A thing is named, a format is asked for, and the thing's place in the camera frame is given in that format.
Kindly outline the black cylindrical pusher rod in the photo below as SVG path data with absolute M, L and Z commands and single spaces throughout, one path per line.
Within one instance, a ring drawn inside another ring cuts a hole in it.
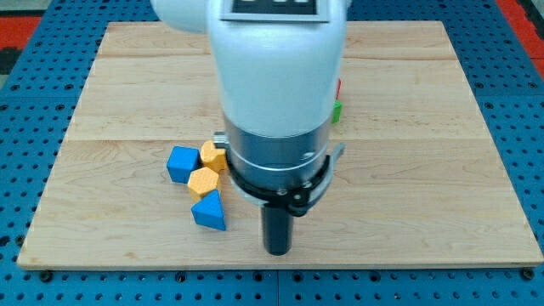
M 292 245 L 293 216 L 281 207 L 263 207 L 261 222 L 265 250 L 275 256 L 288 253 Z

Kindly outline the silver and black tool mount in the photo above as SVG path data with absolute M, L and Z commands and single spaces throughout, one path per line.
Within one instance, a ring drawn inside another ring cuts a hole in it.
M 280 208 L 302 217 L 330 186 L 345 144 L 328 152 L 330 124 L 289 137 L 256 135 L 225 121 L 213 135 L 216 148 L 226 150 L 231 183 L 258 207 Z

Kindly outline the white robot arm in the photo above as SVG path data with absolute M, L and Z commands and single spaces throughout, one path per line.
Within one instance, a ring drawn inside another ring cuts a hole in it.
M 270 254 L 330 185 L 344 145 L 329 132 L 347 31 L 346 1 L 152 0 L 167 26 L 208 36 L 233 185 L 261 210 Z

